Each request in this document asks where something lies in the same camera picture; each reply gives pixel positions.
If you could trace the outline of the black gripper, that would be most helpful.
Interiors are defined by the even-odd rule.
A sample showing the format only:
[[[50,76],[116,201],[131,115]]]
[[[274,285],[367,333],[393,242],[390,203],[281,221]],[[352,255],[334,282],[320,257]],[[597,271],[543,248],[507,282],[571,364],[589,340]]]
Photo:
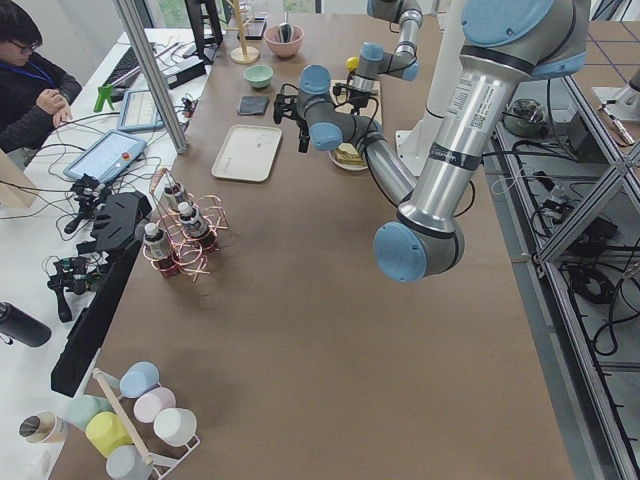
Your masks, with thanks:
[[[375,98],[375,81],[351,79],[333,82],[335,109],[342,113],[359,114]]]
[[[286,89],[288,87],[294,89],[295,92],[293,94],[287,94]],[[300,153],[306,153],[309,146],[309,132],[306,129],[306,121],[298,113],[298,90],[299,88],[297,86],[290,83],[281,85],[273,103],[273,121],[276,125],[280,125],[284,118],[293,120],[299,128],[298,151]]]

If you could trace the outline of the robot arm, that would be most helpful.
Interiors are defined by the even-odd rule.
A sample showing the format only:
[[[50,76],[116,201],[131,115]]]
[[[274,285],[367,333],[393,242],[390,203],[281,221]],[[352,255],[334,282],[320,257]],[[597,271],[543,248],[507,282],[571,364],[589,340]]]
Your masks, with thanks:
[[[419,71],[418,34],[423,12],[417,1],[373,0],[367,3],[367,14],[385,21],[398,35],[392,51],[374,42],[365,42],[357,56],[346,60],[347,77],[333,87],[333,94],[343,97],[352,114],[360,114],[375,98],[375,82],[380,75],[413,81]]]
[[[587,1],[454,2],[446,33],[462,36],[461,71],[419,175],[403,164],[377,122],[361,114],[380,76],[417,76],[416,40],[423,21],[417,2],[369,3],[369,14],[397,25],[400,39],[393,52],[376,43],[362,46],[346,85],[350,112],[334,103],[330,73],[320,65],[303,69],[295,94],[277,95],[274,118],[296,122],[301,151],[352,145],[396,207],[395,220],[374,237],[376,261],[386,276],[415,282],[459,262],[464,237],[455,212],[497,122],[522,82],[563,77],[583,67],[590,8]]]

